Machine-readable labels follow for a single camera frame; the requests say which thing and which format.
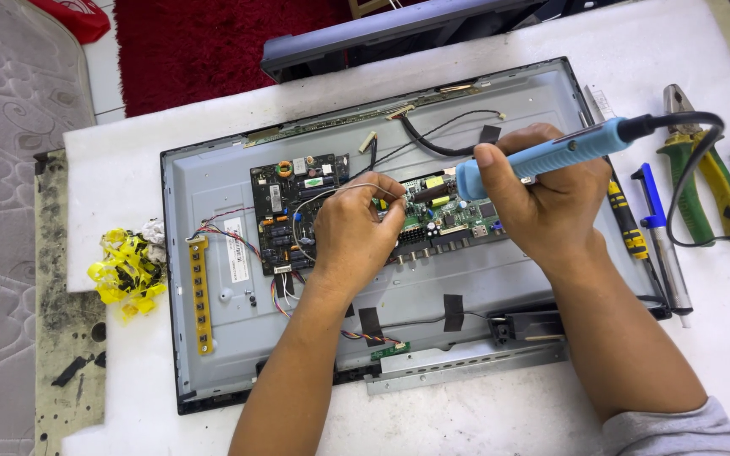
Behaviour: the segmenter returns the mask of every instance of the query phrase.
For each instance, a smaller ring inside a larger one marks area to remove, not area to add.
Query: ic chip
[[[495,212],[495,205],[492,203],[483,203],[479,207],[480,216],[482,216],[483,218],[491,217],[497,214],[497,212]]]

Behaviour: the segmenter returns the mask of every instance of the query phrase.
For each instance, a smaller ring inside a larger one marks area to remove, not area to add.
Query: hand
[[[370,183],[349,188],[357,184]],[[383,192],[393,193],[398,198]],[[384,174],[368,172],[337,191],[317,213],[314,230],[317,239],[317,264],[310,282],[321,280],[346,296],[347,306],[384,266],[405,221],[405,188]],[[390,206],[382,222],[371,198]]]
[[[593,228],[610,166],[601,158],[540,174],[526,186],[512,171],[506,155],[563,136],[556,127],[535,123],[512,131],[497,142],[474,148],[483,186],[506,232],[546,275],[559,274],[582,259],[606,253],[604,238]]]

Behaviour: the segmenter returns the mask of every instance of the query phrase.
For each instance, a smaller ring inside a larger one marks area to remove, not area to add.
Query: sleeve
[[[714,397],[684,413],[625,412],[608,420],[602,433],[610,456],[730,455],[730,420]]]

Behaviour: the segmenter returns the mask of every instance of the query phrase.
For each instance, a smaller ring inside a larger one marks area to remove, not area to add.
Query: red carpet
[[[127,117],[274,84],[264,42],[351,20],[346,0],[117,0]]]

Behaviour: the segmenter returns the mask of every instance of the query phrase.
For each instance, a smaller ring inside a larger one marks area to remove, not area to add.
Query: tile floor
[[[114,0],[93,0],[111,22],[111,30],[98,41],[84,45],[89,68],[89,85],[95,105],[97,124],[126,118],[123,96],[120,94],[120,70],[117,67],[117,39],[114,32]]]

